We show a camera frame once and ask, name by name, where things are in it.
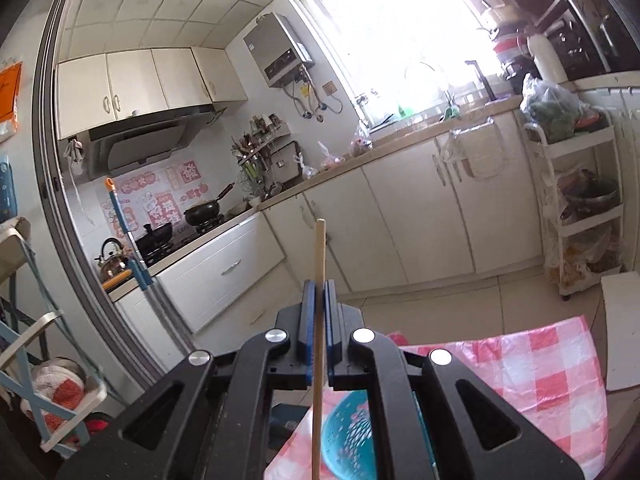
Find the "wok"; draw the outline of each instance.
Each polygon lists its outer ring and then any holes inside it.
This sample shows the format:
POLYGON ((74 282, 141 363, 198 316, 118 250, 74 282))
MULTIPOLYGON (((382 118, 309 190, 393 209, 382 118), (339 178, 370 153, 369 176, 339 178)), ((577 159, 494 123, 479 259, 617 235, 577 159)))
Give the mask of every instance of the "wok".
POLYGON ((202 204, 188 208, 187 211, 184 212, 184 219, 187 224, 198 226, 215 219, 220 214, 220 204, 218 201, 222 200, 235 185, 236 183, 232 182, 226 186, 215 200, 209 200, 208 202, 203 202, 202 204))

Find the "blue basket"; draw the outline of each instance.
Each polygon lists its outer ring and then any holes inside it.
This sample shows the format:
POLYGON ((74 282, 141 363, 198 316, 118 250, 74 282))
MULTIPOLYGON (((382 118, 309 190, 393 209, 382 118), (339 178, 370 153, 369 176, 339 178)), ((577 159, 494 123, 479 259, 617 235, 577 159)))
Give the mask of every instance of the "blue basket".
MULTIPOLYGON (((424 443, 427 446, 431 464, 434 466, 433 451, 422 414, 420 414, 420 421, 424 443)), ((357 390, 347 395, 324 422, 322 458, 331 472, 340 480, 377 479, 376 455, 373 450, 366 390, 357 390)))

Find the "pink checkered cloth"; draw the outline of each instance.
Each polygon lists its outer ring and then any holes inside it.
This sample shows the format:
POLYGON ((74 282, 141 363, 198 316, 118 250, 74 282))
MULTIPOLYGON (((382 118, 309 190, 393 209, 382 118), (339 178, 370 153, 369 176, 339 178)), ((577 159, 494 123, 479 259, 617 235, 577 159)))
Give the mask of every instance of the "pink checkered cloth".
MULTIPOLYGON (((479 341, 402 348, 420 355, 446 348, 580 464, 586 480, 604 467, 607 400, 583 317, 479 341)), ((325 387, 323 420, 347 394, 325 387)), ((267 467, 265 480, 311 478, 311 420, 309 410, 267 467)), ((320 476, 335 479, 324 464, 320 476)))

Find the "water heater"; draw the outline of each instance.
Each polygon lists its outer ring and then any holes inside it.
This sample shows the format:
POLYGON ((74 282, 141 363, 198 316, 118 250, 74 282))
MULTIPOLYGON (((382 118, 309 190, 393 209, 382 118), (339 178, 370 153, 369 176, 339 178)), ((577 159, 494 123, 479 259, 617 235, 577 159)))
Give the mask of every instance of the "water heater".
POLYGON ((306 67, 314 64, 289 20, 274 12, 261 16, 244 42, 272 88, 281 88, 293 81, 302 64, 306 67))

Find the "orange bag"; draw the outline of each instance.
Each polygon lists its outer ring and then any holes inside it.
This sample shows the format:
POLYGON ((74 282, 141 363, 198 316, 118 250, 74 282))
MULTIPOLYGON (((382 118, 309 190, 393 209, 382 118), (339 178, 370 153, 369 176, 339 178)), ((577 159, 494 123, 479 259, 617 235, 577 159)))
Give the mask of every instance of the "orange bag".
POLYGON ((18 131, 18 93, 22 62, 14 62, 0 72, 0 142, 18 131))

